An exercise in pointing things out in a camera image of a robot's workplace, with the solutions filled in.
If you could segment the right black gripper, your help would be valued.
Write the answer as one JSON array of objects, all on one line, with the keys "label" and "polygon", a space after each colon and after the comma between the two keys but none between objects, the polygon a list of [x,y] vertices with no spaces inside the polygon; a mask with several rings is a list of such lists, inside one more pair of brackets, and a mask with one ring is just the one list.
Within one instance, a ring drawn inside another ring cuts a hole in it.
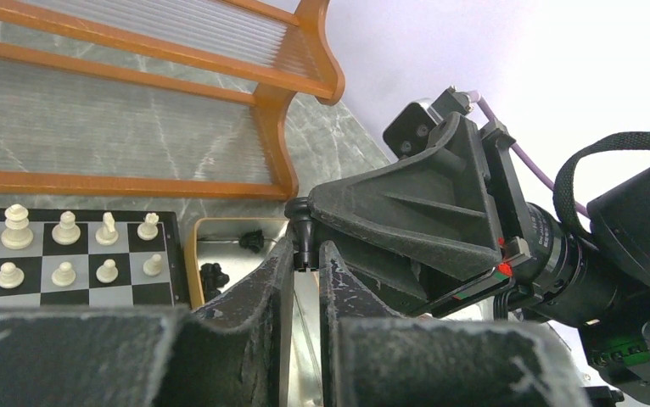
[{"label": "right black gripper", "polygon": [[510,287],[513,278],[534,280],[534,229],[506,126],[492,120],[478,132],[453,113],[434,138],[421,153],[318,185],[309,196],[323,223],[317,242],[333,242],[366,287],[409,316],[445,316]]}]

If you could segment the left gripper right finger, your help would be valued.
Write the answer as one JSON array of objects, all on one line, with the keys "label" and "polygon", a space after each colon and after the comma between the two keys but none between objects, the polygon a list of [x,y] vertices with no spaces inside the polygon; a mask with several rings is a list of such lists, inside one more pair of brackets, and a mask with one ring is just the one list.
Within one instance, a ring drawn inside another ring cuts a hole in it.
[{"label": "left gripper right finger", "polygon": [[587,406],[568,351],[543,326],[408,318],[319,253],[327,406]]}]

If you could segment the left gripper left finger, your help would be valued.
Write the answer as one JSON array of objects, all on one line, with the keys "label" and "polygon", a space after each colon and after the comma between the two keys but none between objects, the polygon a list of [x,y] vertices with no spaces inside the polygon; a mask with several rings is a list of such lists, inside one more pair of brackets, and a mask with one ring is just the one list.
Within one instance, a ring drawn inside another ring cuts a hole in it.
[{"label": "left gripper left finger", "polygon": [[0,309],[0,406],[284,406],[293,246],[196,310]]}]

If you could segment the black bishop piece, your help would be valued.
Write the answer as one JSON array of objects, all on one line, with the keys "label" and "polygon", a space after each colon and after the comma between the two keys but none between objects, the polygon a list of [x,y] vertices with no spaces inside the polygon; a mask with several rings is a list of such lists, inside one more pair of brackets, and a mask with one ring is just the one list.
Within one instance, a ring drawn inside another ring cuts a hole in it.
[{"label": "black bishop piece", "polygon": [[315,221],[307,197],[289,200],[284,209],[285,216],[289,219],[289,228],[294,237],[294,269],[299,272],[317,270],[319,260],[315,244]]}]

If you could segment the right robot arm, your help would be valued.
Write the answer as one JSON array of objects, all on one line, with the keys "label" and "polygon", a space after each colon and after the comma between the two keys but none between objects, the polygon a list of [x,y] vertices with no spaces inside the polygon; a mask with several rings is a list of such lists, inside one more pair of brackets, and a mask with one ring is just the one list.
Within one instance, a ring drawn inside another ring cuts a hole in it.
[{"label": "right robot arm", "polygon": [[525,200],[504,125],[448,114],[425,148],[311,190],[298,260],[336,243],[395,310],[499,311],[579,332],[588,365],[650,404],[650,132],[615,133],[558,172],[554,212]]}]

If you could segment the black chess piece in tin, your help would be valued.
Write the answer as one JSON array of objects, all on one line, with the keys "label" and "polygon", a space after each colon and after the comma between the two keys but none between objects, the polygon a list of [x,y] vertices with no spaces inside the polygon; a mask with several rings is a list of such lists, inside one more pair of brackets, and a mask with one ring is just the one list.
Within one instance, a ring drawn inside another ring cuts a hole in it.
[{"label": "black chess piece in tin", "polygon": [[199,268],[199,279],[205,300],[211,300],[221,294],[221,289],[230,282],[230,276],[224,273],[219,263],[205,263]]},{"label": "black chess piece in tin", "polygon": [[244,233],[238,239],[240,248],[249,250],[254,254],[258,254],[265,246],[265,237],[261,229],[249,231]]}]

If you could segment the white pawn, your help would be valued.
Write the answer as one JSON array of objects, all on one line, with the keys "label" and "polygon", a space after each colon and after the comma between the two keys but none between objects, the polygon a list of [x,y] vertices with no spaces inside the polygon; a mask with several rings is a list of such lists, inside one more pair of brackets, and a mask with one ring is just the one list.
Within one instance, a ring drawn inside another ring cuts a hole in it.
[{"label": "white pawn", "polygon": [[103,284],[114,282],[118,274],[119,271],[113,259],[106,259],[96,270],[96,278]]},{"label": "white pawn", "polygon": [[71,262],[65,261],[53,271],[51,281],[56,287],[68,287],[76,281],[76,271]]},{"label": "white pawn", "polygon": [[0,288],[14,289],[25,280],[25,273],[15,263],[5,262],[0,266]]},{"label": "white pawn", "polygon": [[150,258],[146,259],[143,263],[143,273],[146,276],[157,276],[162,271],[162,256],[160,254],[153,254]]}]

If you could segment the white corner rook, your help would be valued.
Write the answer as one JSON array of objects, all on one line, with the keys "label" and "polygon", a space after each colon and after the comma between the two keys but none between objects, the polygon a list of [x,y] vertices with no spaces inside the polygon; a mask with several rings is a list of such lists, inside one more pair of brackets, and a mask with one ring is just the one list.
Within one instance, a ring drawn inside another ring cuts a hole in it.
[{"label": "white corner rook", "polygon": [[154,240],[159,234],[159,221],[160,217],[157,213],[147,213],[144,216],[143,222],[137,227],[137,236],[143,241]]}]

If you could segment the white knight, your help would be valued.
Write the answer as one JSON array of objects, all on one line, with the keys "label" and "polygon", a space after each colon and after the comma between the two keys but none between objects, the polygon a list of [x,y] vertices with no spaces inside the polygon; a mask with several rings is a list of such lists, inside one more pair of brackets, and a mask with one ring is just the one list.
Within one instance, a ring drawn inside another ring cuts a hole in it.
[{"label": "white knight", "polygon": [[117,242],[119,232],[116,230],[115,217],[111,212],[103,214],[102,224],[96,230],[95,238],[97,243],[102,246],[111,246]]}]

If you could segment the black and white chessboard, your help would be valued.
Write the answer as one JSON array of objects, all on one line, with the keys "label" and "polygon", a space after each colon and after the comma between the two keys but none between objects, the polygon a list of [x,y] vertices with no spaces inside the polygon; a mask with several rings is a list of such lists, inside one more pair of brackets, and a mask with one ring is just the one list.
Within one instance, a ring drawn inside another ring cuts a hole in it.
[{"label": "black and white chessboard", "polygon": [[[76,209],[76,224],[81,236],[71,245],[59,245],[52,231],[62,215],[60,209],[30,209],[29,227],[34,233],[30,246],[22,250],[5,248],[1,235],[5,230],[5,211],[0,209],[0,266],[15,263],[25,273],[24,282],[14,289],[0,288],[0,308],[39,307],[42,305],[89,305],[94,307],[132,307],[133,305],[188,305],[187,273],[178,231],[177,216],[160,211],[159,234],[152,241],[137,236],[137,227],[146,215],[137,210],[115,210],[117,242],[102,246],[95,238],[103,211]],[[162,256],[162,271],[146,276],[143,263],[153,254]],[[103,284],[96,278],[97,268],[113,259],[119,274],[114,282]],[[68,287],[56,287],[53,271],[62,262],[71,262],[76,281]]]}]

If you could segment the orange wooden shelf rack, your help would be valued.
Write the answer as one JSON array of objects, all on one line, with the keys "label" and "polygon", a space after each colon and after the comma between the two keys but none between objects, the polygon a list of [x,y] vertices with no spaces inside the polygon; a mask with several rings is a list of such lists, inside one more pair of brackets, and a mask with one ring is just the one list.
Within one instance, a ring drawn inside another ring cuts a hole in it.
[{"label": "orange wooden shelf rack", "polygon": [[0,1],[0,192],[287,200],[298,93],[345,77],[326,1]]}]

